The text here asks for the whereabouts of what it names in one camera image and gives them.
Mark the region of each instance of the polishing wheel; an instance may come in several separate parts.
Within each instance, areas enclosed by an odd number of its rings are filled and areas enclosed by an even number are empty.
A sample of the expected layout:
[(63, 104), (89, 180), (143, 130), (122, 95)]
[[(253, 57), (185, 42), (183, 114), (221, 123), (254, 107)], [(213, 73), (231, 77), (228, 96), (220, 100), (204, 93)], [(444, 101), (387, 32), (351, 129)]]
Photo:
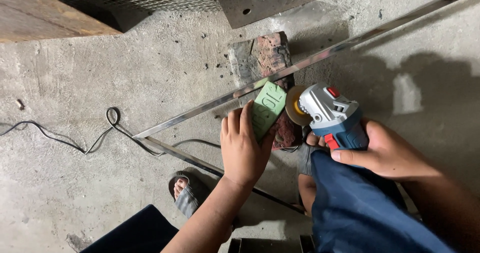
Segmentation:
[(303, 91), (307, 89), (303, 85), (296, 85), (292, 87), (285, 98), (285, 110), (290, 119), (300, 126), (307, 126), (313, 120), (313, 118), (302, 111), (299, 106), (299, 99)]

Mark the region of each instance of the stainless steel bar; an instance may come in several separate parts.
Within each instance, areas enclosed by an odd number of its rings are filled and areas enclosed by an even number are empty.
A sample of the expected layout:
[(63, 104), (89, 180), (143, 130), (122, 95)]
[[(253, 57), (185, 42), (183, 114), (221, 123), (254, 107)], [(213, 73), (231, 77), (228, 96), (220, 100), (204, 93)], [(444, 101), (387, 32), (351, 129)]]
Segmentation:
[[(181, 159), (181, 160), (183, 160), (187, 163), (190, 163), (190, 164), (192, 164), (192, 165), (194, 165), (198, 168), (201, 168), (202, 170), (208, 171), (208, 172), (210, 172), (210, 173), (212, 173), (212, 174), (214, 174), (218, 177), (222, 177), (223, 174), (224, 174), (224, 171), (222, 169), (217, 168), (217, 167), (213, 166), (212, 164), (209, 164), (209, 163), (207, 163), (207, 162), (205, 162), (205, 161), (203, 161), (199, 158), (196, 158), (192, 155), (189, 155), (186, 152), (178, 150), (177, 148), (175, 148), (173, 146), (167, 145), (167, 144), (165, 144), (165, 143), (163, 143), (163, 142), (161, 142), (161, 141), (159, 141), (155, 138), (147, 137), (147, 138), (141, 139), (141, 141), (143, 141), (144, 143), (146, 143), (150, 146), (158, 148), (158, 149), (162, 150), (163, 152), (168, 153), (168, 154), (170, 154), (170, 155), (172, 155), (176, 158), (179, 158), (179, 159)], [(299, 209), (299, 208), (297, 208), (297, 207), (295, 207), (295, 206), (293, 206), (289, 203), (286, 203), (286, 202), (284, 202), (284, 201), (282, 201), (278, 198), (275, 198), (272, 195), (266, 193), (265, 191), (262, 191), (261, 189), (258, 189), (256, 187), (254, 187), (252, 189), (252, 192), (256, 193), (260, 196), (263, 196), (263, 197), (265, 197), (269, 200), (272, 200), (272, 201), (274, 201), (278, 204), (281, 204), (281, 205), (283, 205), (287, 208), (290, 208), (297, 213), (300, 213), (302, 215), (305, 214), (305, 212), (303, 210), (301, 210), (301, 209)]]
[(168, 128), (168, 127), (171, 127), (173, 125), (176, 125), (177, 123), (180, 123), (184, 120), (187, 120), (195, 115), (198, 115), (198, 114), (201, 114), (202, 112), (206, 111), (206, 110), (209, 110), (209, 109), (212, 109), (216, 106), (219, 106), (227, 101), (230, 101), (232, 99), (235, 99), (237, 97), (241, 97), (243, 95), (246, 95), (250, 92), (253, 92), (261, 87), (263, 87), (263, 85), (265, 85), (265, 83), (267, 81), (270, 81), (270, 82), (275, 82), (275, 81), (278, 81), (279, 79), (281, 78), (284, 78), (294, 72), (297, 72), (299, 71), (300, 69), (303, 69), (305, 67), (308, 67), (316, 62), (319, 62), (325, 58), (328, 58), (332, 55), (335, 55), (345, 49), (348, 49), (348, 48), (352, 48), (353, 46), (355, 45), (358, 45), (362, 42), (365, 42), (373, 37), (376, 37), (378, 35), (381, 35), (385, 32), (388, 32), (394, 28), (397, 28), (401, 25), (404, 25), (405, 23), (408, 23), (408, 22), (411, 22), (419, 17), (422, 17), (426, 14), (429, 14), (430, 12), (432, 11), (435, 11), (435, 10), (438, 10), (446, 5), (449, 5), (455, 1), (458, 1), (458, 0), (433, 0), (425, 5), (422, 5), (418, 8), (416, 8), (415, 10), (413, 11), (410, 11), (409, 13), (401, 16), (401, 17), (398, 17), (388, 23), (384, 23), (382, 24), (381, 26), (377, 27), (377, 28), (374, 28), (368, 32), (365, 32), (361, 35), (357, 35), (357, 36), (354, 36), (354, 37), (351, 37), (349, 39), (346, 39), (340, 43), (337, 43), (331, 47), (328, 47), (322, 51), (320, 51), (319, 53), (317, 54), (314, 54), (313, 56), (305, 59), (305, 60), (302, 60), (298, 63), (296, 63), (295, 65), (291, 66), (291, 67), (288, 67), (284, 70), (281, 70), (279, 72), (276, 72), (268, 77), (265, 77), (263, 79), (260, 79), (258, 81), (255, 81), (255, 82), (252, 82), (252, 83), (249, 83), (247, 85), (245, 85), (244, 87), (242, 88), (239, 88), (237, 90), (234, 90), (234, 91), (231, 91), (231, 92), (228, 92), (226, 93), (225, 95), (222, 95), (220, 97), (217, 97), (211, 101), (208, 101), (206, 103), (203, 103), (193, 109), (190, 109), (184, 113), (181, 113), (179, 115), (176, 115), (164, 122), (161, 122), (160, 124), (157, 124), (151, 128), (148, 128), (144, 131), (142, 131), (141, 133), (138, 133), (137, 135), (134, 136), (135, 139), (141, 139), (141, 138), (145, 138), (147, 136), (150, 136), (154, 133), (157, 133), (165, 128)]

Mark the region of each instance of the red switch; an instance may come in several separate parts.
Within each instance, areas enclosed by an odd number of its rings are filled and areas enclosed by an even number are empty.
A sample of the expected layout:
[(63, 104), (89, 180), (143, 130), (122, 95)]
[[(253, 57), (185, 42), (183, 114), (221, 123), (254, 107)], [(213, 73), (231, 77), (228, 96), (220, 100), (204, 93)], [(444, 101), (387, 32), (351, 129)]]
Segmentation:
[(331, 87), (327, 87), (327, 91), (334, 97), (334, 98), (337, 98), (340, 96), (340, 92), (338, 89), (336, 89), (335, 87), (331, 86)]
[(333, 138), (332, 133), (325, 135), (323, 138), (325, 139), (325, 142), (328, 143), (328, 147), (330, 147), (330, 149), (340, 148), (335, 138)]

